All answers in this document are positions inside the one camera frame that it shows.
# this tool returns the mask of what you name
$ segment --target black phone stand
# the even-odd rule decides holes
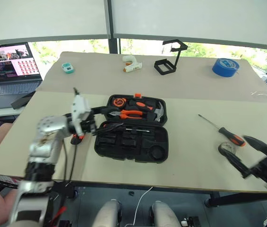
[[[161,75],[166,75],[168,73],[172,73],[176,71],[176,65],[177,62],[180,58],[180,54],[181,51],[184,51],[188,48],[188,46],[186,44],[184,44],[182,41],[178,40],[178,39],[173,39],[173,40],[169,40],[169,41],[163,41],[163,45],[165,44],[172,44],[172,43],[178,43],[180,45],[179,48],[171,48],[171,52],[176,52],[178,51],[176,60],[175,60],[175,64],[173,65],[170,61],[168,61],[167,59],[162,59],[162,60],[158,60],[154,63],[154,68],[161,74]],[[164,65],[168,70],[167,71],[163,71],[159,66],[160,65]]]

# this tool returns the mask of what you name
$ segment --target floor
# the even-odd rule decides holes
[[[91,227],[99,209],[110,199],[121,201],[120,227],[124,227],[133,222],[136,205],[145,192],[94,187],[78,187],[77,191],[76,199],[67,199],[67,210],[61,217],[61,220],[72,220],[73,227]],[[261,227],[267,217],[267,201],[207,208],[204,205],[207,198],[207,194],[150,191],[141,200],[135,226],[150,226],[149,208],[157,200],[167,203],[179,220],[198,216],[202,227]]]

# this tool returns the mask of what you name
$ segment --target orange pliers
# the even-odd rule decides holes
[[[142,119],[141,117],[130,117],[129,114],[143,115],[142,111],[139,110],[122,110],[122,111],[114,111],[109,113],[112,116],[120,116],[121,119]]]

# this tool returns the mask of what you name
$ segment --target small teal object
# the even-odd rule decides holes
[[[64,72],[66,73],[72,73],[74,71],[73,66],[70,63],[64,63],[62,64],[62,69],[64,70]]]
[[[218,58],[212,68],[213,72],[222,77],[231,77],[239,69],[239,64],[228,58]]]

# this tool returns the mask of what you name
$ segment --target tape roll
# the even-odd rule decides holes
[[[222,77],[231,77],[239,69],[239,64],[228,58],[219,58],[216,60],[212,70]]]

